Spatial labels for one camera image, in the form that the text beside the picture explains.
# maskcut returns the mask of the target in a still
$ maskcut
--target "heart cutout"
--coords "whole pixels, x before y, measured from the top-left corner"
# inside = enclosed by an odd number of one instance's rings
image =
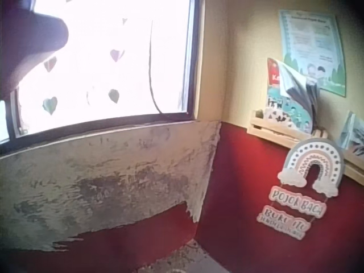
[[[56,97],[46,98],[43,101],[43,109],[52,115],[57,108],[58,100]]]
[[[120,58],[124,55],[124,53],[125,53],[125,50],[123,50],[122,52],[120,52],[119,50],[115,50],[115,49],[110,51],[111,58],[113,58],[113,60],[115,62],[120,60]]]
[[[109,98],[115,102],[116,104],[118,103],[119,101],[119,98],[120,98],[120,94],[119,94],[119,91],[115,90],[115,89],[112,89],[109,91]]]
[[[50,72],[56,65],[57,57],[54,56],[53,58],[49,59],[48,61],[44,62],[44,67],[48,72]]]

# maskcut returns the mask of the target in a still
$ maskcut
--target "window sill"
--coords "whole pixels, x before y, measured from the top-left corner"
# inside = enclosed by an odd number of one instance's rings
[[[55,143],[113,133],[147,126],[158,126],[168,123],[191,122],[195,119],[189,113],[135,115],[131,117],[100,119],[69,125],[47,131],[21,136],[0,144],[0,159],[24,151],[37,149]]]

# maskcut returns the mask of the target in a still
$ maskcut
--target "window glass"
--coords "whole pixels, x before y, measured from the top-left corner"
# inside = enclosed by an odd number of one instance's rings
[[[181,112],[189,0],[37,0],[35,12],[61,18],[69,39],[19,84],[22,131]]]
[[[0,143],[9,140],[9,134],[6,127],[5,102],[0,101]]]

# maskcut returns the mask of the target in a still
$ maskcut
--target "yellow wall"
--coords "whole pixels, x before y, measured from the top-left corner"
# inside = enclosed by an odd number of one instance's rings
[[[223,121],[247,127],[251,111],[264,107],[267,58],[282,60],[279,9],[336,14],[344,48],[347,96],[322,91],[319,123],[337,138],[348,110],[364,119],[364,35],[345,7],[321,0],[229,0],[226,4],[228,61]]]
[[[220,120],[222,117],[227,41],[226,1],[202,0],[195,107],[195,116],[199,120]]]

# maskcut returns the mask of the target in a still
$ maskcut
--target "window frame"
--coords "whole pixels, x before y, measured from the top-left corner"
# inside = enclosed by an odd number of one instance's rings
[[[0,144],[0,156],[22,150],[29,147],[39,146],[49,142],[74,137],[75,135],[87,135],[98,131],[118,129],[121,127],[136,127],[150,124],[168,122],[183,122],[194,120],[195,85],[198,55],[198,38],[200,30],[200,0],[189,1],[188,33],[184,68],[184,88],[181,93],[182,112],[179,113],[157,113],[145,115],[133,115],[127,117],[116,117],[99,119],[49,129],[30,135],[21,135],[18,124],[20,123],[18,108],[18,90],[5,100],[6,124],[9,140]]]

